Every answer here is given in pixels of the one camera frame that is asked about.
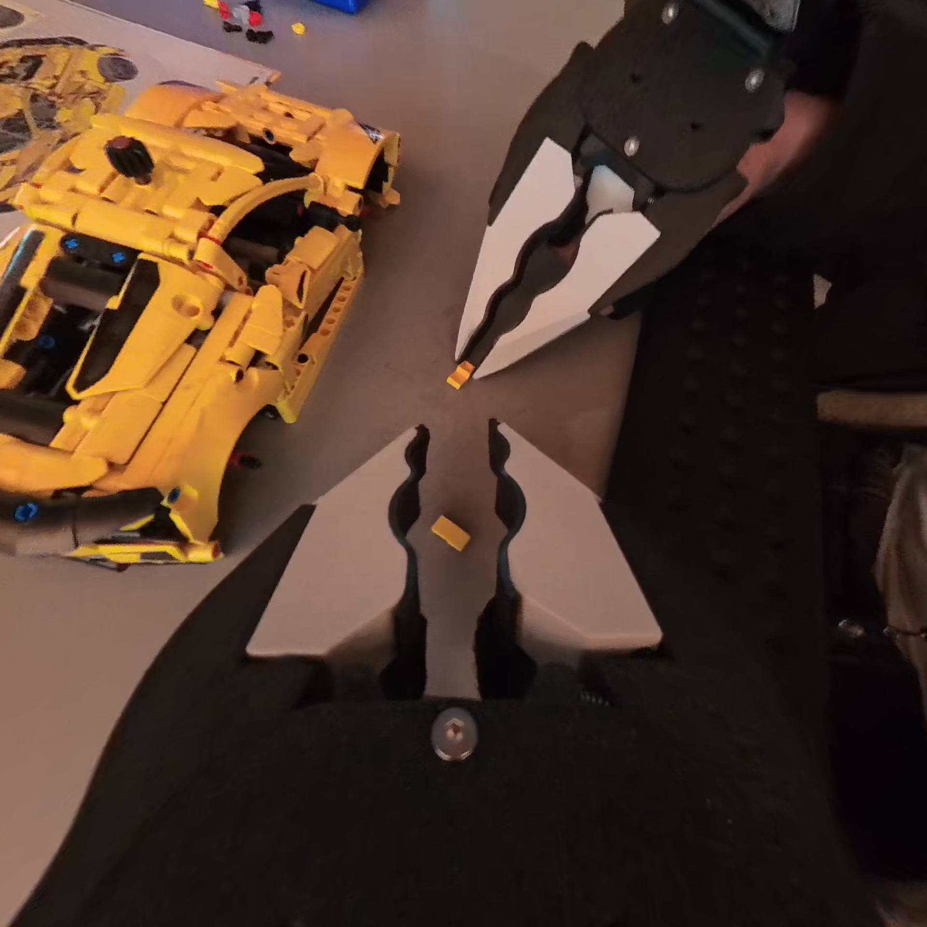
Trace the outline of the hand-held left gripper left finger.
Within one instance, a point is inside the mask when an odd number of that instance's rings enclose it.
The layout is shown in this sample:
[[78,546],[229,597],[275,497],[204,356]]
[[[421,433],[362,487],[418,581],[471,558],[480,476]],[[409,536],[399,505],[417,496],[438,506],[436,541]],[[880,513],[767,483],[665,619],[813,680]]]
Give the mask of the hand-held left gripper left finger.
[[409,532],[430,434],[417,424],[320,496],[247,646],[332,672],[367,670],[391,699],[419,699],[426,627]]

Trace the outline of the yellow toy brick car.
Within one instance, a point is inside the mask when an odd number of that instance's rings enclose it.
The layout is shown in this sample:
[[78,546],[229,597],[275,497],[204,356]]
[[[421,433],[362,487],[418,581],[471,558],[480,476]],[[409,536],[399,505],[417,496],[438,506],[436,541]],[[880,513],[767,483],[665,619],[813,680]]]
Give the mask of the yellow toy brick car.
[[17,193],[2,244],[2,553],[223,556],[226,471],[295,423],[400,203],[401,136],[278,94],[153,86]]

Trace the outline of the large car print booklet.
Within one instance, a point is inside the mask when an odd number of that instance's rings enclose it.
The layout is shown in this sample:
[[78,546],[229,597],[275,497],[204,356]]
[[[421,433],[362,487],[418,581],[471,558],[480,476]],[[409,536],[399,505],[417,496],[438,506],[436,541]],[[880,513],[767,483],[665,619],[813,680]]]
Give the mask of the large car print booklet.
[[13,198],[56,148],[98,114],[180,82],[213,89],[270,71],[76,2],[2,2],[2,236],[20,222]]

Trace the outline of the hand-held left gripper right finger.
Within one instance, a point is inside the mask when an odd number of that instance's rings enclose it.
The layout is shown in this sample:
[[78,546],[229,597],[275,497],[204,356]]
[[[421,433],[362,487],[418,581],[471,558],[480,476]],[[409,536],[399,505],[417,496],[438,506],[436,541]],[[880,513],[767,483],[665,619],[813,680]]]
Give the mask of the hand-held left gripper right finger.
[[523,698],[547,666],[655,652],[663,632],[596,494],[498,419],[488,447],[504,536],[477,625],[480,697]]

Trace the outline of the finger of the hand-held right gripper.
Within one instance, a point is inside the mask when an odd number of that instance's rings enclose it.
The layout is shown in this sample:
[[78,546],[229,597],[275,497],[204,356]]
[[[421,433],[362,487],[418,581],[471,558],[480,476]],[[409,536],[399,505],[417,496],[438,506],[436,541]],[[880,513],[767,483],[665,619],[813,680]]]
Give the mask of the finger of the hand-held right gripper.
[[[633,186],[612,167],[573,169],[574,201],[550,237],[532,252],[524,279],[533,301],[516,333],[530,337],[536,347],[532,354],[605,305],[620,278],[661,236],[634,208]],[[471,378],[491,377],[519,362],[470,362],[475,366]]]
[[519,362],[536,350],[530,337],[516,333],[533,301],[524,284],[528,261],[575,196],[572,154],[545,139],[486,228],[458,330],[456,361]]

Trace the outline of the grey desk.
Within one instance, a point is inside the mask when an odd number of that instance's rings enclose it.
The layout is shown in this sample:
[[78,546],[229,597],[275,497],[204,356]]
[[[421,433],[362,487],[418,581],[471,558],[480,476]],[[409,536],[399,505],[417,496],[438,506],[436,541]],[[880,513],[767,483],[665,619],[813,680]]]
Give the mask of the grey desk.
[[[53,859],[124,706],[180,622],[299,504],[419,423],[430,444],[410,539],[427,691],[475,696],[472,640],[502,528],[489,419],[601,492],[638,332],[636,318],[595,318],[496,376],[446,384],[516,126],[573,47],[620,17],[620,2],[372,2],[357,17],[295,2],[308,35],[263,46],[223,35],[201,2],[87,5],[258,61],[281,73],[284,94],[398,131],[401,202],[365,224],[365,282],[298,423],[249,427],[246,452],[262,467],[228,478],[223,560],[119,573],[2,558],[2,925]],[[463,552],[432,534],[439,516],[471,535]]]

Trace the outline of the cluster of small loose bricks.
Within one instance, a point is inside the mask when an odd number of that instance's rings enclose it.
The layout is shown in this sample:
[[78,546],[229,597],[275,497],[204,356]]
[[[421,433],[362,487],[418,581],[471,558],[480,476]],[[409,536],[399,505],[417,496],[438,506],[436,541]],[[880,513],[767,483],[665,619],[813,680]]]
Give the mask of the cluster of small loose bricks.
[[278,38],[302,40],[309,33],[302,7],[295,2],[277,1],[204,1],[211,21],[222,34],[241,37],[255,46],[275,42]]

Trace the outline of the person's right hand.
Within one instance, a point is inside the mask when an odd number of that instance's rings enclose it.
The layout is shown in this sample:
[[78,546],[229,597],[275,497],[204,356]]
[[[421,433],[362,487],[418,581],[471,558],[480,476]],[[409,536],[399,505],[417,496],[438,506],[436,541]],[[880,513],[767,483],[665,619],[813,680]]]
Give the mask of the person's right hand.
[[839,121],[841,110],[833,98],[788,91],[780,127],[767,141],[751,145],[738,163],[745,180],[738,203],[758,197],[796,169]]

